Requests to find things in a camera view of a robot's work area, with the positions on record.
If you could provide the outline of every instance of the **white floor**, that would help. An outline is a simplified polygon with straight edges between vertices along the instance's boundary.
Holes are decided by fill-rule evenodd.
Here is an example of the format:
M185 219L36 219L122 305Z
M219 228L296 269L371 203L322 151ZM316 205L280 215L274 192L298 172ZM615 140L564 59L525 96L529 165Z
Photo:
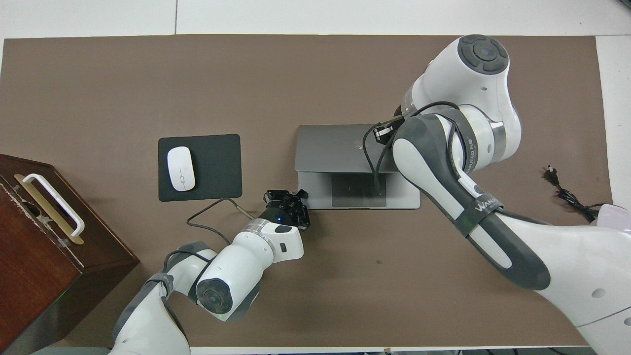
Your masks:
M618 0L0 0L0 40L185 33L595 35L613 201L631 208L631 9Z

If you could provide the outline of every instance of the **brown wooden box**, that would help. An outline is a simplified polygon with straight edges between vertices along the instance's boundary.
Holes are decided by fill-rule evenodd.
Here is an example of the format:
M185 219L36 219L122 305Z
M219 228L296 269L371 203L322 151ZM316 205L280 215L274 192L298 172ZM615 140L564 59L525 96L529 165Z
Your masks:
M72 242L47 222L16 174L40 174L83 219ZM37 181L30 183L72 228L75 221ZM139 260L49 164L0 154L0 352L30 354L62 339Z

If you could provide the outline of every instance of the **white computer mouse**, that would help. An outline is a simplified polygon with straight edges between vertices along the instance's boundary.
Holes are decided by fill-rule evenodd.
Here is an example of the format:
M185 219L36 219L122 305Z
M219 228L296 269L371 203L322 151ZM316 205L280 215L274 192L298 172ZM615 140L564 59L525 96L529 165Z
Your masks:
M177 191L189 191L195 187L195 174L191 151L187 147L175 147L167 153L168 175Z

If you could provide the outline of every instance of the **white handle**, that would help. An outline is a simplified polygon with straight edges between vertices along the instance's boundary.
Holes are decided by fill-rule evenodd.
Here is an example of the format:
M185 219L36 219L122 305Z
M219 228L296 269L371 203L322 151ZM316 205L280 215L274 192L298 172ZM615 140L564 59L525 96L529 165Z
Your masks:
M29 184L31 181L33 181L33 179L39 181L40 184L42 184L42 186L46 189L46 191L48 191L48 193L53 198L55 198L55 200L57 200L57 203L66 211L66 213L70 215L70 218L72 218L77 223L77 228L74 229L72 236L76 237L81 232L83 232L83 228L85 227L83 219L81 219L81 217L79 217L79 215L73 210L73 208L68 205L68 202L66 202L64 198L61 197L61 195L55 190L55 188L52 187L52 185L48 182L48 180L46 180L46 178L44 178L40 174L29 174L27 177L24 178L24 180L22 180L22 182Z

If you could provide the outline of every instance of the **laptop trackpad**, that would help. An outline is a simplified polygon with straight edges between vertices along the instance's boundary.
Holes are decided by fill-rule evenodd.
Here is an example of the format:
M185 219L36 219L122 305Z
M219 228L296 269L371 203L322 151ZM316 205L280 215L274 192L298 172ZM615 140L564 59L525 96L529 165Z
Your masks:
M371 208L386 206L386 177L379 174L380 192L373 174L349 172L331 174L331 206L334 208Z

